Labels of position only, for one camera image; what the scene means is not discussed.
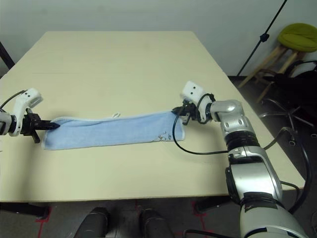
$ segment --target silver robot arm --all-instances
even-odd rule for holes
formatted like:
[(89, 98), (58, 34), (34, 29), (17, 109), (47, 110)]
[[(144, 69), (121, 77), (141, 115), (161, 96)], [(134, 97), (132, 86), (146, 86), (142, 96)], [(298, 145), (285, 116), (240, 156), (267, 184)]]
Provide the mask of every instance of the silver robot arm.
[(280, 180), (266, 151), (260, 147), (241, 103), (212, 100), (202, 87), (190, 81), (185, 85), (182, 97), (195, 104), (200, 123), (212, 119), (220, 122), (228, 148), (229, 167), (225, 170), (228, 192), (241, 206), (241, 237), (307, 238), (281, 203)]

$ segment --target green stool seat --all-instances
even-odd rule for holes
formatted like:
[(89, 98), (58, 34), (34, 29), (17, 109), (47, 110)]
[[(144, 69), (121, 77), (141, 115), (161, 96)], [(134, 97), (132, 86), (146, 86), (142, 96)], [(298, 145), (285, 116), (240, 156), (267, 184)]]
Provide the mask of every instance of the green stool seat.
[(277, 39), (282, 45), (297, 51), (314, 52), (317, 50), (317, 28), (308, 24), (288, 25), (281, 31)]

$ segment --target tabletop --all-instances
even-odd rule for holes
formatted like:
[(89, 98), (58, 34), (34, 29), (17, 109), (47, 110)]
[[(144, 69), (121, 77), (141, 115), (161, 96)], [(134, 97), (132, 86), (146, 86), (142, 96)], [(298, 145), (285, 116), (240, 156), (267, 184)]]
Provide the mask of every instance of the tabletop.
[[(117, 112), (124, 117), (181, 106), (188, 80), (217, 100), (242, 102), (260, 145), (273, 139), (195, 34), (186, 31), (47, 32), (0, 80), (0, 99), (34, 87), (44, 98), (33, 109), (42, 119), (102, 119)], [(191, 121), (185, 133), (180, 144), (189, 150), (226, 150), (217, 122)], [(187, 154), (173, 142), (48, 151), (30, 136), (6, 135), (0, 150), (0, 201), (227, 194), (226, 154)], [(281, 180), (303, 186), (278, 144), (267, 153)]]

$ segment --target chair wheel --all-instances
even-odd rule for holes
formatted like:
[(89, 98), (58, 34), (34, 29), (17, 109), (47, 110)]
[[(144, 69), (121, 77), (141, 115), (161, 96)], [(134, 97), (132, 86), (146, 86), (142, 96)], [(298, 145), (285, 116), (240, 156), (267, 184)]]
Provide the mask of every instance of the chair wheel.
[(295, 140), (289, 140), (289, 141), (288, 141), (288, 144), (289, 144), (290, 146), (295, 146), (295, 145), (296, 145), (296, 141), (295, 141)]

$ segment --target stool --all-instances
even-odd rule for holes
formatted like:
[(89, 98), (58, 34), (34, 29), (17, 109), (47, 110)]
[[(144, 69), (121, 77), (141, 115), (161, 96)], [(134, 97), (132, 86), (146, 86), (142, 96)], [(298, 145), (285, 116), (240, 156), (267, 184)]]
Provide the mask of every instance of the stool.
[(238, 86), (243, 87), (253, 77), (255, 77), (256, 83), (261, 81), (268, 84), (257, 99), (259, 103), (262, 98), (267, 94), (271, 87), (271, 83), (258, 77), (259, 72), (276, 74), (271, 69), (278, 63), (288, 49), (292, 51), (286, 62), (280, 68), (278, 73), (283, 73), (287, 67), (296, 60), (301, 60), (306, 53), (314, 52), (317, 50), (317, 28), (314, 26), (295, 23), (285, 27), (278, 35), (278, 41), (280, 43), (272, 53), (267, 56), (264, 61), (250, 74), (248, 75)]

